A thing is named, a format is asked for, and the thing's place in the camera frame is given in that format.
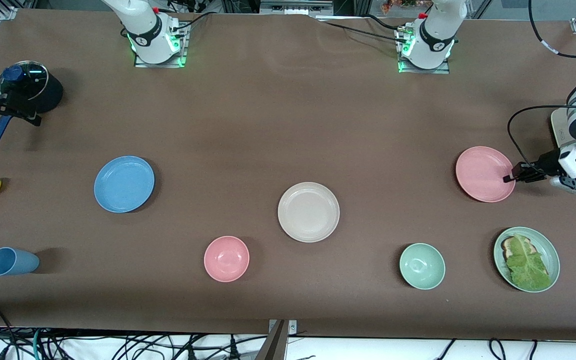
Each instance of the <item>green bowl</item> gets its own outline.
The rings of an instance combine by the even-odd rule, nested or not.
[[[546,266],[546,270],[548,271],[548,275],[550,276],[550,286],[546,287],[546,289],[541,290],[527,290],[522,289],[521,287],[513,284],[510,278],[510,269],[508,265],[506,265],[506,259],[504,258],[504,249],[501,247],[501,244],[504,242],[505,239],[512,237],[515,234],[522,235],[528,239],[530,239],[530,243],[533,244],[535,249],[541,254],[541,260],[543,264]],[[521,290],[522,292],[527,293],[541,293],[545,292],[546,290],[550,289],[555,285],[557,279],[560,277],[560,256],[557,255],[557,250],[555,250],[555,246],[539,231],[533,230],[529,227],[511,227],[506,229],[499,235],[494,242],[493,248],[493,259],[494,264],[496,265],[496,269],[498,269],[499,274],[503,276],[503,278],[513,287]]]
[[[420,290],[436,288],[446,275],[446,263],[439,251],[429,244],[411,244],[399,258],[404,280]]]

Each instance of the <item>black pot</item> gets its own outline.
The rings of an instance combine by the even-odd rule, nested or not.
[[[64,87],[55,76],[36,61],[19,61],[1,73],[0,94],[14,91],[25,96],[42,114],[55,109],[64,95]]]

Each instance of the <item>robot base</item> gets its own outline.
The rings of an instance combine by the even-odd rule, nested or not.
[[[395,30],[396,39],[406,39],[409,40],[409,32]],[[443,60],[441,65],[430,70],[425,68],[418,68],[414,66],[410,60],[402,55],[403,48],[407,46],[406,43],[397,43],[397,65],[400,73],[417,73],[417,74],[449,74],[450,69],[448,68],[448,60]]]
[[[179,26],[183,27],[183,25],[187,25],[188,22],[179,22]],[[178,41],[179,51],[172,55],[170,59],[158,63],[158,64],[151,64],[147,63],[142,60],[137,53],[134,56],[134,66],[135,68],[163,68],[163,69],[177,69],[177,68],[184,68],[186,66],[186,58],[188,57],[188,46],[190,43],[190,29],[192,26],[186,26],[183,29],[179,29],[179,39],[175,39],[173,41]]]

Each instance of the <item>blue cup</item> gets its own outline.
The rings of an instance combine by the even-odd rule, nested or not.
[[[38,267],[39,257],[34,253],[18,248],[0,248],[0,276],[28,274]]]

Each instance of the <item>pink plate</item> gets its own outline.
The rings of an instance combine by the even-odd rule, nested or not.
[[[513,165],[503,153],[486,146],[474,146],[462,152],[455,172],[463,191],[484,203],[496,203],[508,198],[515,182],[504,182]]]
[[[234,236],[222,236],[212,240],[203,255],[203,266],[211,278],[230,283],[246,272],[250,254],[246,244]]]

